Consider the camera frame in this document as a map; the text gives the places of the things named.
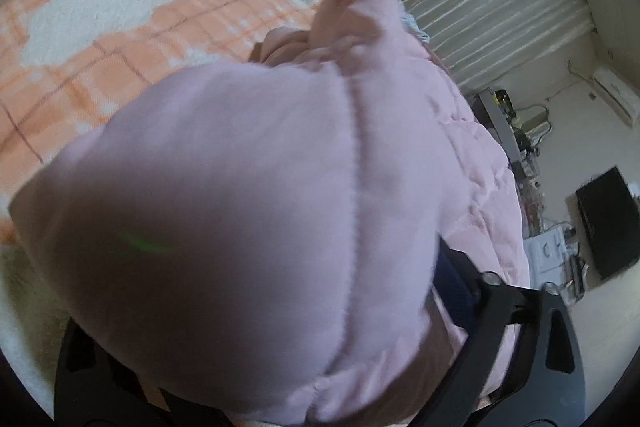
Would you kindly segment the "pink quilted jacket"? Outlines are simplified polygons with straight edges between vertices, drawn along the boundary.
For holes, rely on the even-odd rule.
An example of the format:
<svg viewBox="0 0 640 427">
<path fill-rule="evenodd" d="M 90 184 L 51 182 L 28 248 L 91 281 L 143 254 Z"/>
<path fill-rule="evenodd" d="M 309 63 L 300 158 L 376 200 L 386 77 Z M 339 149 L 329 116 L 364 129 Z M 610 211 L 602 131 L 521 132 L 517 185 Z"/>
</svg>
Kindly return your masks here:
<svg viewBox="0 0 640 427">
<path fill-rule="evenodd" d="M 281 426 L 408 421 L 465 335 L 438 245 L 525 286 L 503 148 L 397 0 L 323 0 L 258 59 L 175 72 L 10 205 L 70 315 L 150 383 Z"/>
</svg>

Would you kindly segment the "white drawer cabinet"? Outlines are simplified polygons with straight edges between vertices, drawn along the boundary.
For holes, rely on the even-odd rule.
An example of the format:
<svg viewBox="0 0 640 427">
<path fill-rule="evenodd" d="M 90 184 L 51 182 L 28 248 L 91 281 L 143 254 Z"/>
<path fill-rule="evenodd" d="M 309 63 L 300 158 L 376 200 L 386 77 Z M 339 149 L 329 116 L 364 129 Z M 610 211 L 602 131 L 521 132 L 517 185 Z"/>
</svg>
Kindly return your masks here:
<svg viewBox="0 0 640 427">
<path fill-rule="evenodd" d="M 586 290 L 587 265 L 580 255 L 580 243 L 574 239 L 574 232 L 573 228 L 558 225 L 525 239 L 530 286 L 539 289 L 551 283 L 567 298 L 582 297 Z"/>
</svg>

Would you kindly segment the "grey curved desk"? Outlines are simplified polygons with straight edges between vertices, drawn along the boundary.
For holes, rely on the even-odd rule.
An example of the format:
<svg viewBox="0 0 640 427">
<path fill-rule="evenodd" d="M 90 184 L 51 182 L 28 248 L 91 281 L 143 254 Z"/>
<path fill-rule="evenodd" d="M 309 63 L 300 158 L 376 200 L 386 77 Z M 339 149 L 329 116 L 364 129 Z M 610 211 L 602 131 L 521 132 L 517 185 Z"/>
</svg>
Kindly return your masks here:
<svg viewBox="0 0 640 427">
<path fill-rule="evenodd" d="M 526 134 L 511 124 L 509 109 L 499 102 L 494 91 L 485 89 L 473 94 L 469 102 L 475 118 L 506 153 L 518 191 L 524 239 L 540 234 L 544 204 L 539 191 L 536 155 L 528 145 Z"/>
</svg>

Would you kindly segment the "white air conditioner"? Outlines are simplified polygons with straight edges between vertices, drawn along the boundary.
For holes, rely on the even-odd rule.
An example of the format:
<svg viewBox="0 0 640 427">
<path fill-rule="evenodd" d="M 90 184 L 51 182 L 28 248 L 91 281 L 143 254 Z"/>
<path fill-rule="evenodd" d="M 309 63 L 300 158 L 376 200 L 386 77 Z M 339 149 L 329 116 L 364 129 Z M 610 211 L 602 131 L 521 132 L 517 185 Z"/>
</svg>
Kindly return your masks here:
<svg viewBox="0 0 640 427">
<path fill-rule="evenodd" d="M 592 75 L 594 87 L 620 119 L 631 128 L 639 126 L 639 95 L 612 69 L 599 66 Z"/>
</svg>

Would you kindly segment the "orange white plaid blanket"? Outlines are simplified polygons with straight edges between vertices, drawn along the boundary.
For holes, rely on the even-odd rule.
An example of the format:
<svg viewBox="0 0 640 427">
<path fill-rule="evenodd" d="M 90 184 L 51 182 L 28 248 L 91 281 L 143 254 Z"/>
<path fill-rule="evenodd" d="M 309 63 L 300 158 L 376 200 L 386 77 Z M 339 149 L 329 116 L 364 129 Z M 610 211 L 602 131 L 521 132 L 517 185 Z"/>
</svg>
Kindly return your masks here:
<svg viewBox="0 0 640 427">
<path fill-rule="evenodd" d="M 1 200 L 176 70 L 244 62 L 320 0 L 13 0 L 1 10 Z"/>
</svg>

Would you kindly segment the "black wall television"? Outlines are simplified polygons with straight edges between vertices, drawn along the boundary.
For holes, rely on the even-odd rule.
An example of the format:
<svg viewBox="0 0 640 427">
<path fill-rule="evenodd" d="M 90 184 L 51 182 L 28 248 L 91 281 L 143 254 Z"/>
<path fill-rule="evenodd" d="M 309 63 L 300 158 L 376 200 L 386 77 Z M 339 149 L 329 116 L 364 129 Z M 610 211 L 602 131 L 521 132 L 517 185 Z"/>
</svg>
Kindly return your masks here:
<svg viewBox="0 0 640 427">
<path fill-rule="evenodd" d="M 639 261 L 639 208 L 613 167 L 576 191 L 577 208 L 602 282 Z"/>
</svg>

